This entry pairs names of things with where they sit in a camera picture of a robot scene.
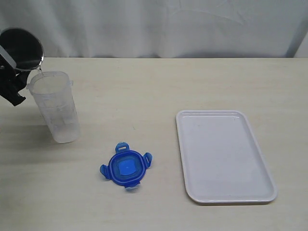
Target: light wooden table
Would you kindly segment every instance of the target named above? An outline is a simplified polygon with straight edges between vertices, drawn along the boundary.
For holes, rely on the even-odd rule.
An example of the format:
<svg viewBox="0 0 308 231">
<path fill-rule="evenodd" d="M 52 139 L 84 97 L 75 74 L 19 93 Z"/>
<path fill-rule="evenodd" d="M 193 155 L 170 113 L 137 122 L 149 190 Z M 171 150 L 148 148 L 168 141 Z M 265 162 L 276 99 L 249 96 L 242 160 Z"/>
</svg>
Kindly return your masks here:
<svg viewBox="0 0 308 231">
<path fill-rule="evenodd" d="M 74 80 L 82 136 L 56 144 L 27 90 L 15 108 L 0 99 L 1 231 L 308 230 L 308 59 L 46 58 L 42 68 Z M 175 124 L 182 109 L 246 114 L 278 198 L 190 200 Z M 119 141 L 154 156 L 135 193 L 99 173 Z"/>
</svg>

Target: plastic pitcher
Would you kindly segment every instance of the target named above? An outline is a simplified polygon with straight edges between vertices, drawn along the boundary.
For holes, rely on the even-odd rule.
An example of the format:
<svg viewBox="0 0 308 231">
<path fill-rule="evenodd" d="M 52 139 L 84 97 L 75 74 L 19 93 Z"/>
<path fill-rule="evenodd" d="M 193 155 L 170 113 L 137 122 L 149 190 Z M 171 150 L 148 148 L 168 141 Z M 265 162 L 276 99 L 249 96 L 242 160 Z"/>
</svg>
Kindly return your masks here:
<svg viewBox="0 0 308 231">
<path fill-rule="evenodd" d="M 68 75 L 60 71 L 40 72 L 27 85 L 58 143 L 72 142 L 80 136 L 72 85 Z"/>
</svg>

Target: blue plastic lid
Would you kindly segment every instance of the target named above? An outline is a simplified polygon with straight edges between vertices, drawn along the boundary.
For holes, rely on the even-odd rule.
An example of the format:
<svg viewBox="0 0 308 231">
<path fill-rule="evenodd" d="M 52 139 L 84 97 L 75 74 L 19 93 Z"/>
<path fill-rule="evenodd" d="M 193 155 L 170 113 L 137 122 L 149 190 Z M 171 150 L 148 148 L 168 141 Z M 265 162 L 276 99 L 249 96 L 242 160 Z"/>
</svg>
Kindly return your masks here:
<svg viewBox="0 0 308 231">
<path fill-rule="evenodd" d="M 118 143 L 115 148 L 115 155 L 110 159 L 109 165 L 102 165 L 100 172 L 107 179 L 125 188 L 137 186 L 151 165 L 152 155 L 146 153 L 142 156 L 130 150 L 125 142 Z"/>
</svg>

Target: round black object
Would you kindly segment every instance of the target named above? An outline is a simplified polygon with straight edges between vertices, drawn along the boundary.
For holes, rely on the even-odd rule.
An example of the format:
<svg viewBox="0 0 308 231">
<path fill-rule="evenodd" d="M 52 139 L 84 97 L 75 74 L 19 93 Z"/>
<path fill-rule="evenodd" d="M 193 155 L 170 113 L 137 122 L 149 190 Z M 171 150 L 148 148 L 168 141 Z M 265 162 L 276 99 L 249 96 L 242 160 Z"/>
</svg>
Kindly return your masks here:
<svg viewBox="0 0 308 231">
<path fill-rule="evenodd" d="M 30 32 L 21 28 L 8 28 L 0 34 L 0 45 L 16 62 L 16 69 L 38 68 L 44 51 L 41 42 Z"/>
</svg>

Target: tabletop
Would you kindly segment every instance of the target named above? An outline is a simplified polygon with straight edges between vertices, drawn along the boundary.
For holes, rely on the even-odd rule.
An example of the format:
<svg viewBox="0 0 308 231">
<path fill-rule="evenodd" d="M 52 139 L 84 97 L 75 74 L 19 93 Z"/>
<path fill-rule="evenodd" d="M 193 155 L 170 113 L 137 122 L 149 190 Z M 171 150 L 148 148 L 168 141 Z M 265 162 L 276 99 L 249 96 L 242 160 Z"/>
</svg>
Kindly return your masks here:
<svg viewBox="0 0 308 231">
<path fill-rule="evenodd" d="M 26 89 L 17 107 L 0 98 L 1 231 L 307 230 L 308 59 L 46 58 L 42 69 L 74 81 L 82 134 L 57 144 Z M 277 199 L 194 203 L 175 122 L 183 109 L 244 113 Z M 120 141 L 153 155 L 136 191 L 99 173 Z"/>
</svg>

